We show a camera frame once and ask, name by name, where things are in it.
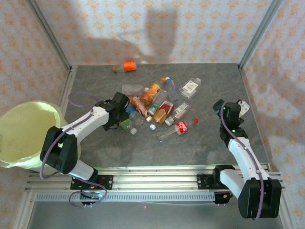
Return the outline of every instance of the wall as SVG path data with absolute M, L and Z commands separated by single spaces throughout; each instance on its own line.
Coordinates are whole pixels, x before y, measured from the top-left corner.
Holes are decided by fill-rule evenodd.
M 57 103 L 67 72 L 25 0 L 0 4 L 0 115 L 30 100 Z M 0 228 L 12 228 L 28 171 L 0 168 Z
M 305 228 L 305 5 L 283 1 L 245 67 L 245 83 L 299 228 Z
M 101 65 L 239 62 L 271 0 L 37 2 L 70 64 Z

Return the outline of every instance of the bottle pile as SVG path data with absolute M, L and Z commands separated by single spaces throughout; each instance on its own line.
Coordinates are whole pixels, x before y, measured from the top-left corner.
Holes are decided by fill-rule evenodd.
M 170 136 L 182 135 L 193 129 L 198 123 L 198 118 L 192 117 L 187 121 L 182 118 L 188 113 L 189 101 L 201 87 L 199 78 L 188 80 L 179 90 L 170 77 L 162 78 L 146 88 L 139 84 L 124 84 L 123 94 L 129 96 L 130 104 L 126 108 L 129 119 L 120 123 L 120 127 L 132 135 L 137 133 L 137 128 L 147 122 L 151 130 L 166 123 L 172 126 L 158 134 L 160 141 Z

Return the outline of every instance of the robotic arm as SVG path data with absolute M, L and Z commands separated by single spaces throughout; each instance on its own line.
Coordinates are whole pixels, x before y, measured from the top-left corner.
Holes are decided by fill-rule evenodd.
M 220 138 L 235 157 L 243 174 L 243 178 L 240 178 L 232 166 L 217 166 L 214 181 L 226 185 L 233 192 L 244 218 L 254 218 L 259 211 L 260 218 L 276 218 L 282 187 L 279 180 L 272 180 L 261 167 L 247 134 L 239 126 L 243 122 L 241 116 L 249 108 L 244 106 L 243 101 L 224 103 L 223 100 L 213 106 L 221 119 Z
M 98 102 L 91 111 L 75 122 L 61 129 L 51 127 L 42 147 L 41 161 L 45 160 L 47 165 L 63 174 L 95 183 L 97 170 L 78 159 L 77 145 L 96 128 L 102 126 L 107 131 L 129 118 L 125 111 L 128 102 L 127 96 L 117 92 L 112 100 Z

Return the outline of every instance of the wastebasket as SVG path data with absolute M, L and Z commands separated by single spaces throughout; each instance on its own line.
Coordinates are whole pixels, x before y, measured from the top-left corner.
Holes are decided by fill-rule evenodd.
M 48 129 L 67 125 L 61 109 L 47 102 L 20 104 L 0 118 L 0 166 L 22 167 L 39 172 L 40 153 Z M 46 165 L 44 174 L 55 171 Z

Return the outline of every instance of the plastic bottle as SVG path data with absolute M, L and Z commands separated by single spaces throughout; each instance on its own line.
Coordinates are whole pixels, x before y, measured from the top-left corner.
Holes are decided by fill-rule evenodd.
M 137 69 L 137 65 L 135 61 L 124 62 L 122 65 L 114 65 L 112 66 L 112 70 L 114 73 L 117 72 L 129 72 Z
M 161 132 L 159 134 L 159 139 L 163 141 L 167 139 L 169 136 L 173 135 L 174 133 L 177 133 L 178 135 L 185 134 L 190 129 L 193 129 L 198 122 L 199 122 L 198 118 L 194 118 L 191 121 L 187 121 L 187 122 L 185 121 L 178 122 L 174 126 L 172 126 L 169 130 Z
M 137 109 L 137 111 L 145 118 L 147 116 L 147 109 L 145 105 L 141 102 L 140 98 L 137 96 L 129 97 L 132 105 Z
M 167 116 L 173 111 L 173 104 L 168 101 L 164 101 L 157 113 L 153 116 L 152 120 L 154 124 L 150 125 L 151 130 L 155 130 L 155 125 L 162 125 L 164 121 L 166 120 Z
M 183 85 L 181 88 L 180 88 L 180 92 L 181 94 L 190 99 L 191 97 L 194 96 L 195 93 L 197 93 L 198 89 L 200 88 L 201 86 L 201 79 L 199 78 L 191 78 L 190 80 L 188 80 L 186 82 L 185 85 Z
M 124 84 L 122 86 L 122 93 L 127 96 L 141 96 L 148 90 L 148 87 L 143 87 L 139 84 Z
M 179 104 L 179 95 L 178 95 L 178 93 L 177 93 L 175 84 L 173 83 L 173 81 L 171 80 L 170 77 L 166 77 L 166 78 L 165 78 L 164 85 L 165 85 L 165 89 L 167 90 L 168 95 L 169 95 L 169 97 L 170 97 L 170 101 L 171 101 L 174 105 Z
M 155 98 L 159 90 L 162 89 L 162 87 L 162 81 L 153 83 L 149 91 L 142 95 L 141 101 L 145 104 L 145 106 L 149 105 L 153 101 L 153 99 Z
M 189 104 L 182 102 L 178 108 L 173 111 L 173 114 L 165 120 L 165 123 L 167 125 L 172 125 L 176 120 L 181 119 L 185 115 L 189 107 Z
M 129 118 L 121 122 L 119 125 L 123 130 L 128 130 L 132 135 L 135 135 L 137 132 L 137 129 L 134 128 L 134 125 Z
M 153 99 L 152 106 L 151 108 L 148 109 L 148 113 L 150 115 L 154 115 L 157 112 L 160 105 L 166 100 L 167 96 L 168 96 L 167 91 L 160 89 L 156 97 Z
M 130 105 L 126 108 L 126 112 L 129 115 L 130 120 L 137 126 L 142 126 L 144 122 L 144 118 L 140 115 L 139 112 L 134 108 L 134 106 Z

